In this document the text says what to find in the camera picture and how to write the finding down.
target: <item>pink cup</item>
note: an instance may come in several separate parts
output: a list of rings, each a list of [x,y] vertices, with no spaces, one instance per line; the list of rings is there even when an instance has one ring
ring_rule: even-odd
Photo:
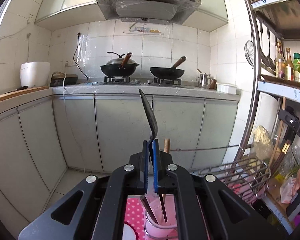
[[[149,236],[153,236],[156,238],[167,237],[175,228],[177,228],[177,218],[176,218],[176,210],[175,210],[173,195],[166,195],[164,206],[167,214],[167,223],[164,221],[163,218],[162,208],[161,208],[161,203],[159,198],[155,199],[150,203],[150,207],[159,225],[153,222],[149,214],[145,212],[146,214],[145,231],[149,234]]]

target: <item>metal bolt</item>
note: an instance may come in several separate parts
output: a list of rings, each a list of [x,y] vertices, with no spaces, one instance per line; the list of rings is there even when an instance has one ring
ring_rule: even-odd
[[[132,171],[134,169],[134,166],[132,164],[127,164],[124,167],[125,171]]]
[[[209,174],[206,176],[206,181],[208,182],[214,182],[216,180],[215,176]]]
[[[167,168],[169,171],[175,171],[178,168],[178,166],[175,164],[169,164]]]
[[[96,176],[90,175],[90,176],[86,177],[86,182],[93,183],[96,181],[96,179],[97,179]]]

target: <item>stove burner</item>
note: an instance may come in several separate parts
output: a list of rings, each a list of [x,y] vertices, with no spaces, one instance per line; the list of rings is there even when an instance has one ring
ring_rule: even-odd
[[[130,77],[114,78],[105,76],[105,83],[129,83]]]
[[[181,85],[181,79],[168,80],[168,79],[154,78],[154,83],[180,86]]]

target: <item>range hood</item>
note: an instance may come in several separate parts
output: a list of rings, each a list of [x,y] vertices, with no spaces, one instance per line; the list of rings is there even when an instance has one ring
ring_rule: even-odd
[[[182,24],[201,0],[96,0],[106,20]]]

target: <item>bottle cap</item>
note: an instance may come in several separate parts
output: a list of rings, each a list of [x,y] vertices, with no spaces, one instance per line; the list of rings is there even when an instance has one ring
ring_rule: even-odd
[[[293,54],[293,57],[294,57],[294,58],[300,59],[300,54],[299,54],[299,53],[294,53],[294,54]]]

